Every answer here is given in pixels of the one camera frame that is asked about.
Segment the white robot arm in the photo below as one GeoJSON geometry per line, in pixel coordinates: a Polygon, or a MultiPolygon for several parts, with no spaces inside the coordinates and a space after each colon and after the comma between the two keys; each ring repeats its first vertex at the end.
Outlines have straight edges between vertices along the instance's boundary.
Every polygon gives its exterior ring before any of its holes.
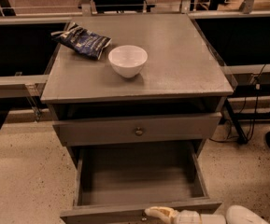
{"type": "Polygon", "coordinates": [[[269,224],[248,208],[232,205],[226,211],[226,216],[217,214],[199,214],[196,211],[152,206],[144,210],[148,217],[157,217],[164,224],[269,224]]]}

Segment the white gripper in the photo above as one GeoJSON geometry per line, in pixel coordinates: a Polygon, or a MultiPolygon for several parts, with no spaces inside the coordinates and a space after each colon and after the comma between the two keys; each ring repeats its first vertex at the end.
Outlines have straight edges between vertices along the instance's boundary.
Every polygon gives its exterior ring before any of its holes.
{"type": "Polygon", "coordinates": [[[152,206],[146,208],[144,213],[148,217],[157,217],[164,224],[200,224],[201,218],[196,211],[184,210],[178,212],[177,210],[170,207],[163,206],[152,206]]]}

